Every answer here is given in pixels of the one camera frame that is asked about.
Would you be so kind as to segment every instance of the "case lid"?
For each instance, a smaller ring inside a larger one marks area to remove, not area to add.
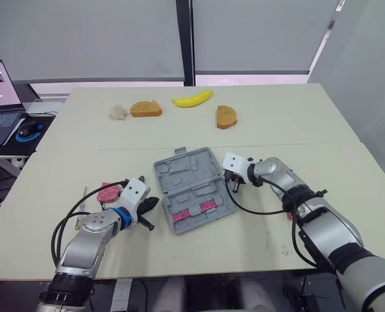
[[[205,179],[221,173],[214,155],[209,148],[186,151],[177,148],[175,156],[154,163],[156,176],[163,193],[189,188]]]

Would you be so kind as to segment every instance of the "computer mouse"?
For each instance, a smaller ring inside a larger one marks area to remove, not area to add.
[[[38,131],[38,124],[36,122],[25,122],[20,125],[18,129],[18,136],[20,138],[29,138]]]

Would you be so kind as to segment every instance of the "pink round object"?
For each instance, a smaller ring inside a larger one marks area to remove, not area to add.
[[[103,183],[101,186],[109,185],[109,183]],[[113,185],[112,187],[105,188],[97,194],[97,200],[103,203],[112,203],[119,198],[120,187]]]

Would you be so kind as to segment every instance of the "pink foam insert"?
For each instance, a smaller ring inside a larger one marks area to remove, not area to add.
[[[177,214],[173,215],[173,221],[178,222],[178,221],[181,221],[181,220],[188,218],[189,216],[191,216],[190,212],[188,210],[185,210],[181,213],[177,213]]]
[[[217,207],[217,203],[215,200],[212,200],[209,203],[201,204],[200,207],[201,207],[201,211],[204,212],[204,211],[207,211],[207,210],[210,210],[212,208]]]

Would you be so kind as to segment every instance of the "white wall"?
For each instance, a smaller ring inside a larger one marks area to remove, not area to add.
[[[322,84],[385,171],[385,0],[346,1],[309,82]]]

